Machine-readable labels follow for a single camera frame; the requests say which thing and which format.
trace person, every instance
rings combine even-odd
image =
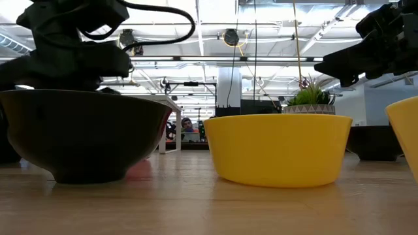
[[[193,124],[192,124],[190,118],[188,118],[188,117],[183,118],[182,127],[183,127],[185,133],[195,132],[195,130],[193,129]]]

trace desk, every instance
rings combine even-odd
[[[172,153],[174,151],[179,151],[182,148],[182,109],[168,96],[165,95],[132,95],[135,98],[147,99],[150,101],[160,102],[172,108],[172,111],[176,113],[176,149],[167,151],[165,144],[165,128],[163,137],[159,141],[158,151],[162,154]]]
[[[102,185],[56,184],[49,173],[25,161],[22,167],[0,166],[0,234],[416,235],[418,231],[418,186],[403,157],[395,163],[360,162],[347,154],[336,183],[273,189],[219,178],[209,151],[172,155],[176,157],[155,153],[132,167],[125,180]]]

